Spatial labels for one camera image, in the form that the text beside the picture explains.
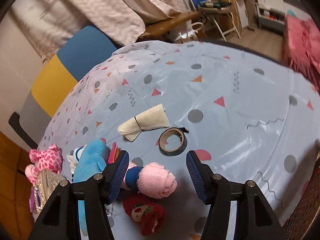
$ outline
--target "rolled red sock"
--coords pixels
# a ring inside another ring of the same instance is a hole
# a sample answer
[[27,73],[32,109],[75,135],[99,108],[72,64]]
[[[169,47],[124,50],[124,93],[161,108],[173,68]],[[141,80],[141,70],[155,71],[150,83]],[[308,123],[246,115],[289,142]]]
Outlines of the rolled red sock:
[[133,194],[123,201],[125,213],[140,224],[141,234],[149,236],[164,225],[166,213],[162,206],[143,195]]

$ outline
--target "roll of tape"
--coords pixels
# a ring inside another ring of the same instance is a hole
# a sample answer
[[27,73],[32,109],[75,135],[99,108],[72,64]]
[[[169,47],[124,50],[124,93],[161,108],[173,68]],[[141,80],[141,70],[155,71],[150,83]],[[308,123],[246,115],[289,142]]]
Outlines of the roll of tape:
[[[182,128],[178,128],[178,127],[172,127],[169,128],[167,130],[165,130],[159,138],[159,149],[163,154],[169,155],[169,156],[176,156],[181,154],[187,147],[188,141],[186,136],[184,135],[184,133],[189,133],[189,131],[182,127]],[[167,139],[172,136],[172,135],[178,135],[181,139],[181,143],[180,146],[178,146],[177,148],[173,149],[173,150],[166,150],[165,149],[165,143],[167,142]]]

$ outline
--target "pink giraffe plush toy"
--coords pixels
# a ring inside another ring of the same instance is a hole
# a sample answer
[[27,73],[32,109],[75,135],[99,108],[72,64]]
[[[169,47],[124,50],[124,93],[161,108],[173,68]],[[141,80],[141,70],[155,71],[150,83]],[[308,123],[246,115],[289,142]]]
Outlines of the pink giraffe plush toy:
[[44,151],[32,149],[29,152],[30,160],[32,163],[35,163],[36,166],[30,164],[24,172],[33,185],[36,184],[38,175],[43,169],[48,169],[57,174],[61,172],[63,162],[61,152],[62,150],[55,144],[52,144],[49,149]]

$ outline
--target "wooden cabinet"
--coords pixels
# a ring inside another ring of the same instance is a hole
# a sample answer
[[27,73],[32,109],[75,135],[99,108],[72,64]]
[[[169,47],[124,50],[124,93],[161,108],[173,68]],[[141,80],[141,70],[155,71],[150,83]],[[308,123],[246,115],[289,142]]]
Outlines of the wooden cabinet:
[[13,240],[27,240],[33,226],[31,183],[24,175],[29,154],[0,132],[0,223]]

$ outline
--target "tablecloth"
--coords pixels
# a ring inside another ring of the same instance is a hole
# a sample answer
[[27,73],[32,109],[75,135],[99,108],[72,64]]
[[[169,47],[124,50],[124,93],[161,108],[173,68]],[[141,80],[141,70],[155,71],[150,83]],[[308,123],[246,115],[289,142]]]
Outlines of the tablecloth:
[[[120,124],[158,104],[172,127],[190,131],[187,149],[178,156],[160,153],[157,140],[165,129],[144,131],[134,142],[117,132]],[[254,180],[284,224],[312,174],[319,110],[319,95],[301,74],[263,57],[198,41],[145,41],[117,50],[74,87],[39,149],[56,143],[66,160],[75,148],[101,138],[108,147],[116,142],[138,166],[164,165],[178,186],[158,201],[167,222],[147,239],[200,239],[209,206],[197,198],[186,153],[195,150],[230,181]],[[62,174],[71,179],[68,161]],[[232,203],[227,239],[233,239],[235,216]],[[108,206],[108,219],[115,239],[142,239],[120,200]]]

